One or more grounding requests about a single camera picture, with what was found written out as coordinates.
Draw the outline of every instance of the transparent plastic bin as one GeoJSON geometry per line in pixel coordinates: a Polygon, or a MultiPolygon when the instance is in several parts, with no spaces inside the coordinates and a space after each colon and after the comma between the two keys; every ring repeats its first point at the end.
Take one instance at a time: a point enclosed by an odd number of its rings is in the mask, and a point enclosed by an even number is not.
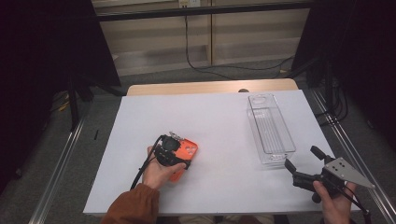
{"type": "Polygon", "coordinates": [[[247,115],[260,161],[264,165],[283,166],[296,148],[273,94],[248,97],[247,115]]]}

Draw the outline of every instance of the brown sleeve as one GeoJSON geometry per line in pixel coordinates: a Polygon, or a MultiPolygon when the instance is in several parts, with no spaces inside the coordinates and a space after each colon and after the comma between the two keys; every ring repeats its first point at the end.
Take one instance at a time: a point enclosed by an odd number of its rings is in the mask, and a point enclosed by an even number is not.
{"type": "Polygon", "coordinates": [[[158,216],[160,192],[138,184],[135,189],[122,193],[108,208],[102,224],[152,224],[158,216]]]}

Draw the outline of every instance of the hand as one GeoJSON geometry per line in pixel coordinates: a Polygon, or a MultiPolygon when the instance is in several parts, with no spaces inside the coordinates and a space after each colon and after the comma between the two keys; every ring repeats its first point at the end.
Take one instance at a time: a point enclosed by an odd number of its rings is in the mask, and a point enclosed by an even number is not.
{"type": "MultiPolygon", "coordinates": [[[[346,186],[355,192],[356,184],[348,182],[346,186]]],[[[341,194],[337,195],[335,198],[331,198],[329,192],[319,181],[314,181],[314,188],[322,200],[324,222],[326,224],[349,224],[352,202],[341,194]]],[[[344,192],[350,197],[353,197],[349,189],[345,189],[344,192]]]]}
{"type": "MultiPolygon", "coordinates": [[[[152,147],[148,147],[148,153],[150,153],[152,147]]],[[[157,159],[152,160],[148,167],[143,173],[143,184],[149,186],[152,189],[160,189],[169,177],[182,169],[186,168],[186,163],[182,162],[174,166],[162,166],[157,159]]]]}

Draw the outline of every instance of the white table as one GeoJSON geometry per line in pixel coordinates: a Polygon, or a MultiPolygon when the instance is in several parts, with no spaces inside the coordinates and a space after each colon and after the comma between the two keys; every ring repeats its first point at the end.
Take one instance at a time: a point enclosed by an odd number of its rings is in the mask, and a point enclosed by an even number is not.
{"type": "MultiPolygon", "coordinates": [[[[297,148],[291,161],[300,172],[320,173],[323,163],[309,149],[332,151],[303,93],[271,93],[297,148]]],[[[258,93],[124,97],[84,213],[103,215],[129,190],[147,146],[169,131],[196,142],[199,151],[180,181],[161,189],[161,216],[320,211],[286,169],[260,164],[246,113],[252,94],[258,93]]]]}

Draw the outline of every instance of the electrical outlet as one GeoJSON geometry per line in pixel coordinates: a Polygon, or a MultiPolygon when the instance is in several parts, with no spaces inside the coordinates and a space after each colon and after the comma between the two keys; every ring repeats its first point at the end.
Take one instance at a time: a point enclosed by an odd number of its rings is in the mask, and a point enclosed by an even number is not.
{"type": "Polygon", "coordinates": [[[189,7],[189,0],[178,0],[178,7],[184,8],[189,7]]]}
{"type": "Polygon", "coordinates": [[[178,7],[200,7],[201,0],[178,0],[178,7]]]}
{"type": "Polygon", "coordinates": [[[189,7],[200,7],[200,6],[201,6],[201,0],[190,0],[189,7]]]}

